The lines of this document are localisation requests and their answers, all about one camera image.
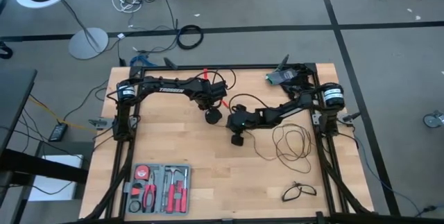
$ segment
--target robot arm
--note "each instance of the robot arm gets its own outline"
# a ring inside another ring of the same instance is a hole
[[[325,107],[315,103],[316,94],[323,93]],[[317,89],[307,90],[300,93],[295,99],[280,105],[279,107],[265,107],[247,112],[243,105],[232,107],[232,114],[228,116],[226,127],[233,131],[231,143],[237,146],[244,144],[241,133],[244,130],[257,128],[274,128],[281,124],[282,120],[302,110],[315,109],[321,113],[319,126],[321,132],[329,135],[337,135],[336,118],[337,113],[345,107],[343,100],[343,89],[335,83],[321,85]]]
[[[154,78],[130,78],[117,84],[117,116],[113,123],[114,140],[125,141],[132,139],[134,133],[130,126],[131,107],[140,103],[149,94],[155,92],[184,94],[190,101],[195,101],[200,110],[206,110],[205,119],[215,124],[222,114],[214,104],[227,95],[224,80],[211,84],[202,78],[188,78],[186,80]]]

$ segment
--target red-handled pliers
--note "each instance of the red-handled pliers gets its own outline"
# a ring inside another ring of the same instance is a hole
[[[151,172],[148,182],[145,184],[144,197],[142,198],[142,211],[146,213],[148,209],[150,213],[154,212],[155,203],[155,185],[154,172]]]

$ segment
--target wooden table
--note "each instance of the wooden table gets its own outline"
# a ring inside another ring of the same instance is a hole
[[[320,83],[338,82],[333,64],[317,64]],[[265,80],[265,73],[270,69],[235,69],[236,86],[228,91],[229,98],[239,93],[249,93],[261,98],[267,105],[278,106],[287,102],[288,97],[279,86],[271,87]],[[186,79],[195,76],[197,70],[188,71],[150,71],[150,76]],[[220,70],[229,86],[233,75],[229,70]],[[116,84],[127,79],[129,68],[113,68],[107,93],[116,89]],[[242,103],[249,111],[263,107],[253,98],[240,96],[233,103]],[[253,148],[253,139],[244,133],[245,144],[242,147],[230,143],[232,133],[223,126],[229,114],[221,107],[223,118],[217,126],[205,122],[204,112],[197,104],[181,94],[151,94],[141,103],[142,120],[137,127],[134,163],[185,163],[190,164],[191,191],[190,208],[186,216],[146,216],[126,214],[126,221],[171,220],[171,219],[215,219],[215,218],[286,218],[314,216],[322,211],[328,215],[327,203],[321,169],[315,147],[308,156],[311,172],[308,174],[290,171],[279,161],[267,162],[260,158]],[[105,99],[102,117],[114,117],[114,101]],[[283,123],[297,123],[314,134],[308,111],[295,114]],[[339,126],[339,132],[352,135],[351,129]],[[258,151],[266,157],[275,156],[275,147],[271,140],[272,130],[253,130]],[[99,144],[108,138],[106,133],[98,138]],[[300,137],[291,133],[290,145],[301,149]],[[353,140],[338,136],[334,138],[336,153],[341,167],[342,178],[364,207],[372,210],[372,202],[357,147]],[[103,197],[110,184],[114,153],[117,143],[110,140],[94,152],[89,177],[85,188],[80,217],[88,215]],[[298,160],[288,162],[289,166],[307,170],[307,162]],[[301,195],[297,200],[283,203],[280,199],[285,189],[293,181],[314,186],[317,196]],[[116,192],[114,216],[117,215],[121,187]],[[339,197],[334,193],[336,208],[339,209]]]

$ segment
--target toolkit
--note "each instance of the toolkit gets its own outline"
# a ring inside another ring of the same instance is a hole
[[[128,193],[130,214],[188,214],[191,171],[187,164],[136,164]]]

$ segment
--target black desk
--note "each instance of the black desk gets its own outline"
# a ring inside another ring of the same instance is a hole
[[[32,185],[34,175],[85,183],[86,169],[47,161],[6,148],[31,92],[34,69],[0,70],[0,206],[8,185]]]

